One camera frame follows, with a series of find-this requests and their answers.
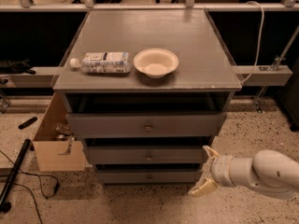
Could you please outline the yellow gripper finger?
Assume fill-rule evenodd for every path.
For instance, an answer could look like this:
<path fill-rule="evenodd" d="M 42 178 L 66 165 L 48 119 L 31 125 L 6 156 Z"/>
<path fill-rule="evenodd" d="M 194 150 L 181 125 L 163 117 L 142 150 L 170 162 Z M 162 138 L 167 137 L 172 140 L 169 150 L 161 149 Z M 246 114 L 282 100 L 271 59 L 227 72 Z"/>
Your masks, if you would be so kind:
<path fill-rule="evenodd" d="M 202 197 L 215 191 L 217 188 L 217 183 L 214 180 L 207 178 L 202 185 L 196 184 L 193 188 L 191 188 L 188 194 L 193 197 Z"/>
<path fill-rule="evenodd" d="M 220 156 L 220 154 L 210 146 L 203 146 L 203 150 L 206 152 L 206 163 L 210 163 Z"/>

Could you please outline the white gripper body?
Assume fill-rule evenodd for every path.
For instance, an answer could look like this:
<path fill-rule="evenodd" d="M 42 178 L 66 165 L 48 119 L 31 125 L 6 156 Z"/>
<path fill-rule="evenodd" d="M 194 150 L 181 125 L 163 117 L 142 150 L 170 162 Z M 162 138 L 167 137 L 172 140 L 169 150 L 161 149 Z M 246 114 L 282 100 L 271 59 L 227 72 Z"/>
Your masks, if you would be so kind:
<path fill-rule="evenodd" d="M 210 172 L 214 180 L 223 187 L 233 187 L 235 184 L 230 177 L 231 155 L 221 155 L 214 159 Z"/>

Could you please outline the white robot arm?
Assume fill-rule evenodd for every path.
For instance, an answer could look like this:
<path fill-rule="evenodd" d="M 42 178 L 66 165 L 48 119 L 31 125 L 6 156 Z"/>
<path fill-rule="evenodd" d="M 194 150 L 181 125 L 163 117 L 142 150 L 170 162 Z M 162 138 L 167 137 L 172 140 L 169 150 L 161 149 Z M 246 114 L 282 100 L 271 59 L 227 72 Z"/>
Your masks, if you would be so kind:
<path fill-rule="evenodd" d="M 261 150 L 252 158 L 221 155 L 204 146 L 210 161 L 209 177 L 189 190 L 189 195 L 201 197 L 218 187 L 246 187 L 263 196 L 288 200 L 299 192 L 299 163 L 274 151 Z"/>

